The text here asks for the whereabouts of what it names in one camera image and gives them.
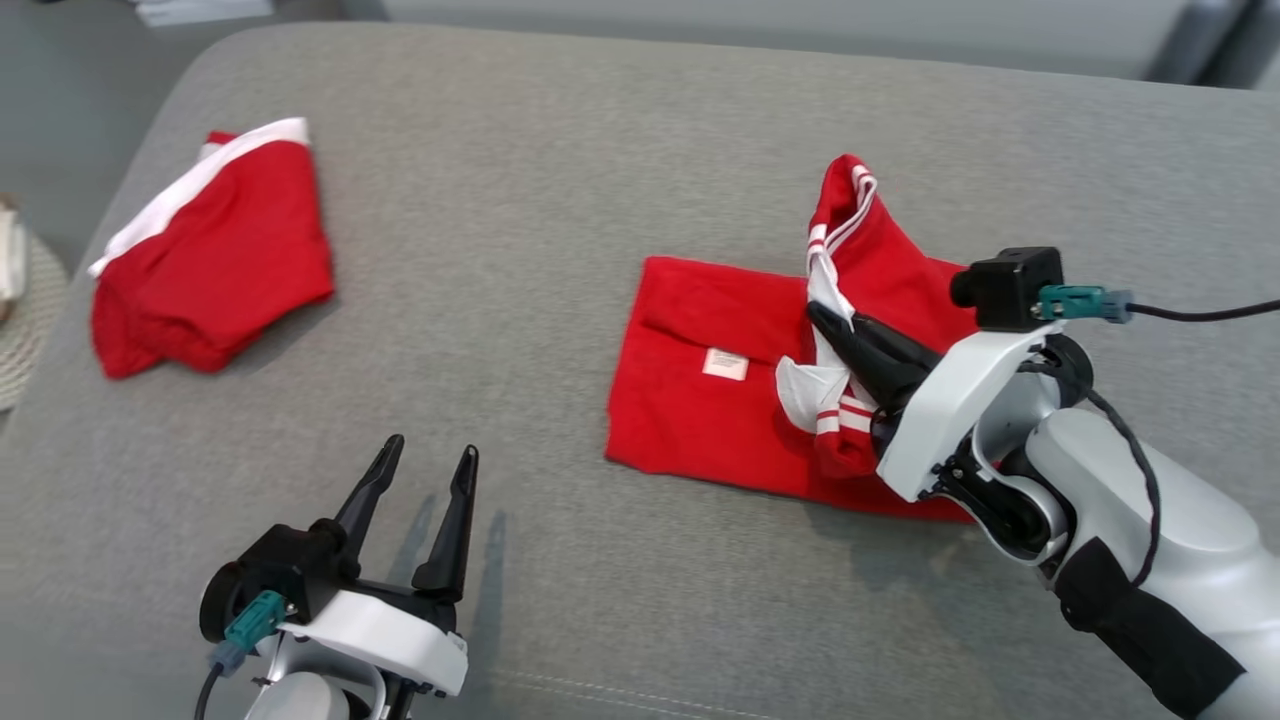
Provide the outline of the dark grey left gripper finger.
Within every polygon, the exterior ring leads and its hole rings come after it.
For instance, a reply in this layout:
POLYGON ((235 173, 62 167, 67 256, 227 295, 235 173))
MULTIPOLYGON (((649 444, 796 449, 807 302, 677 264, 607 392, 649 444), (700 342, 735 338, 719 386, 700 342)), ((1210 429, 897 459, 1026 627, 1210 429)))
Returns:
POLYGON ((334 518, 346 533, 342 553, 352 562, 358 561, 378 501, 390 488, 403 448, 402 434, 388 437, 334 518))
POLYGON ((461 454, 449 486, 449 505, 428 561, 411 578, 411 588, 440 603, 457 603, 465 594, 479 459, 475 445, 461 454))

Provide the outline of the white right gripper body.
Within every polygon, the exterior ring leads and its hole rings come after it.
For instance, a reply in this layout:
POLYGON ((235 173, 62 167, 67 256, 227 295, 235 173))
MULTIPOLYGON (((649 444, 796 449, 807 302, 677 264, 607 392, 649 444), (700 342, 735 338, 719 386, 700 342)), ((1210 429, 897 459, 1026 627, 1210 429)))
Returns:
POLYGON ((879 478, 910 503, 933 489, 934 466, 956 451, 1036 347, 1065 327, 1050 323, 1027 333, 980 331, 956 342, 902 411, 877 468, 879 478))

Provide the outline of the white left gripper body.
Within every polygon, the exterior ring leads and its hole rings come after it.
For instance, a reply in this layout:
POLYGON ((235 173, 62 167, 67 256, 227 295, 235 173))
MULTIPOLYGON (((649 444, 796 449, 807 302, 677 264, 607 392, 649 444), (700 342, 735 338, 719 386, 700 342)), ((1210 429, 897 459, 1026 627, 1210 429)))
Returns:
POLYGON ((375 597, 338 591, 307 624, 284 623, 278 678, 314 673, 388 694, 389 673, 458 696, 468 674, 466 642, 375 597))

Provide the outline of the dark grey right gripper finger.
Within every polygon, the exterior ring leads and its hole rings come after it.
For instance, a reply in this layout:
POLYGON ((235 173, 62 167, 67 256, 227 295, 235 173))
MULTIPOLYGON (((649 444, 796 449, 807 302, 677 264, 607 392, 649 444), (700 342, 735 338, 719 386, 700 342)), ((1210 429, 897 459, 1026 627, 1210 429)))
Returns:
POLYGON ((923 380, 941 354, 864 313, 845 316, 818 301, 806 314, 819 334, 852 372, 869 372, 874 389, 901 389, 923 380))
POLYGON ((829 307, 808 307, 806 314, 879 407, 888 413, 905 407, 911 391, 911 365, 883 342, 882 323, 859 313, 845 316, 829 307))

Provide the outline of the red Bulls 23 jersey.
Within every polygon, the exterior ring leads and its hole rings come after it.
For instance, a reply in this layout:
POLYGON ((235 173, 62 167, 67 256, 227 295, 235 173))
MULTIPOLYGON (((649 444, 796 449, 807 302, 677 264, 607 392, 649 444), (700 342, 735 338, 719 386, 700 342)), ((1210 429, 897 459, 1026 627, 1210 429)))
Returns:
POLYGON ((908 502, 876 474, 878 409, 806 314, 815 300, 943 354, 977 332, 950 299, 959 265, 923 254, 852 154, 827 168, 805 273, 650 256, 623 334, 605 456, 856 512, 968 524, 947 500, 908 502))

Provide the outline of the red shorts with white band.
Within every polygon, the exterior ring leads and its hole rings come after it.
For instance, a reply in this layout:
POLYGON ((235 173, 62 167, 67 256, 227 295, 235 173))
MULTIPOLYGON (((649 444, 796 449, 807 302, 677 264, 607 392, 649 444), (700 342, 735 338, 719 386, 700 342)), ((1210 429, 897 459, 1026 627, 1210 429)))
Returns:
POLYGON ((335 290, 308 122, 212 132, 195 164, 90 264, 93 351, 119 380, 160 363, 212 374, 335 290))

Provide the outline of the grey fabric sofa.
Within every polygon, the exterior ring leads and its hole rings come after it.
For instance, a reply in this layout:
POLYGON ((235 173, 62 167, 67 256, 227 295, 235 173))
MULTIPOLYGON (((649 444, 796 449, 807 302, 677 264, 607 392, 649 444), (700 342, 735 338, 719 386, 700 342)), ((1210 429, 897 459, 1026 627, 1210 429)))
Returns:
POLYGON ((604 460, 643 259, 797 274, 845 152, 956 263, 1062 250, 1184 311, 1280 297, 1280 95, 416 24, 252 29, 177 85, 93 250, 211 129, 308 118, 335 297, 123 382, 76 279, 0 436, 0 720, 191 720, 210 577, 406 447, 404 583, 480 450, 471 669, 425 720, 1172 720, 978 530, 604 460))

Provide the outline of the grey partition foot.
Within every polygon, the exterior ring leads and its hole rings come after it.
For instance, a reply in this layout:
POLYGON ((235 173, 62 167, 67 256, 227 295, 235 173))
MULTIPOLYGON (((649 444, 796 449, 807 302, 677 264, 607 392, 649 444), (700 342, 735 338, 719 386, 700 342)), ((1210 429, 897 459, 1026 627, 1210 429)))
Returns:
POLYGON ((1187 0, 1143 81, 1196 85, 1251 0, 1187 0))
POLYGON ((1243 0, 1194 86, 1254 88, 1280 56, 1280 0, 1243 0))

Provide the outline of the white flat floor box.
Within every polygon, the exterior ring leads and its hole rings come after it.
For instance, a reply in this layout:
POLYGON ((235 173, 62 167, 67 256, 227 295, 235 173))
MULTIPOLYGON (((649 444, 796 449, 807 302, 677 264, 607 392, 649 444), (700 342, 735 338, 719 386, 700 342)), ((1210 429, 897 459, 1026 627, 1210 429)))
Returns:
POLYGON ((275 0, 131 0, 131 4, 150 28, 253 19, 276 10, 275 0))

